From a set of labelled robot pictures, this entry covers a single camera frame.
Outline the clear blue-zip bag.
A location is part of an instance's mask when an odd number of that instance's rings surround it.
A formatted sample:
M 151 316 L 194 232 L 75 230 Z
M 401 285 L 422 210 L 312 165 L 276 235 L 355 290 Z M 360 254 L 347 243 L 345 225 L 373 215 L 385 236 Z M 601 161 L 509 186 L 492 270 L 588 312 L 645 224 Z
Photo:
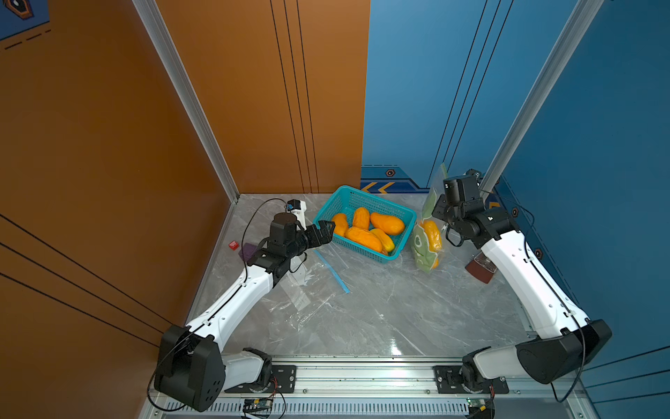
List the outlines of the clear blue-zip bag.
M 329 307 L 336 297 L 352 292 L 320 251 L 307 251 L 291 260 L 289 272 L 278 285 L 288 298 L 281 307 L 289 312 L 286 321 L 296 329 Z

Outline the wrinkled yellow-orange mango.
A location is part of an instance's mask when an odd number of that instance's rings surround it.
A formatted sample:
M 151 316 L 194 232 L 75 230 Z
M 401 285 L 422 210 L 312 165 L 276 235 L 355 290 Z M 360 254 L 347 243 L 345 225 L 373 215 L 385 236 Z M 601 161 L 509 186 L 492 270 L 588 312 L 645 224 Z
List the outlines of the wrinkled yellow-orange mango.
M 441 229 L 437 223 L 433 220 L 426 220 L 422 227 L 429 241 L 429 251 L 440 252 L 442 250 Z

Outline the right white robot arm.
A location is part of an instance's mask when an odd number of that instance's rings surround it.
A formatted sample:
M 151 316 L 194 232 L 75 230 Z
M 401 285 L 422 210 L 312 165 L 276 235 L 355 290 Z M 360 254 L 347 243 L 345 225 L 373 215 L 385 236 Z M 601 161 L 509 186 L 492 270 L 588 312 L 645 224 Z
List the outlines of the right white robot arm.
M 497 267 L 537 334 L 533 340 L 464 356 L 460 376 L 465 389 L 485 392 L 503 376 L 528 376 L 551 384 L 568 373 L 581 374 L 612 338 L 605 321 L 589 319 L 560 289 L 505 209 L 485 209 L 481 199 L 459 201 L 440 195 L 432 215 Z

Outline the clear green-zip bag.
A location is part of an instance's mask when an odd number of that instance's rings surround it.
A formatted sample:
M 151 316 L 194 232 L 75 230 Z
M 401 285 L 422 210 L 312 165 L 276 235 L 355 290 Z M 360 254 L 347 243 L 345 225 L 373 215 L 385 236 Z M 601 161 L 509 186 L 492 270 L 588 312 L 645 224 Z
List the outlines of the clear green-zip bag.
M 439 254 L 442 251 L 445 223 L 432 216 L 440 195 L 444 192 L 443 181 L 447 178 L 447 167 L 441 163 L 432 176 L 429 194 L 417 218 L 415 228 L 410 237 L 411 250 L 415 257 L 416 267 L 429 273 L 439 265 Z

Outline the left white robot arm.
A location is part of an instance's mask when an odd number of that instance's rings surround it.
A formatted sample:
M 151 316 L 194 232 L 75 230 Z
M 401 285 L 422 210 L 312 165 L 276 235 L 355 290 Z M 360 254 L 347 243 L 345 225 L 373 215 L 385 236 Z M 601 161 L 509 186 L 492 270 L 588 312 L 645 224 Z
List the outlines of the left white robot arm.
M 336 225 L 319 221 L 303 227 L 291 213 L 278 213 L 233 285 L 186 326 L 171 326 L 162 335 L 149 390 L 157 390 L 199 412 L 218 395 L 246 385 L 270 387 L 272 357 L 246 347 L 237 354 L 223 350 L 244 317 L 291 270 L 291 263 L 312 248 L 333 240 Z

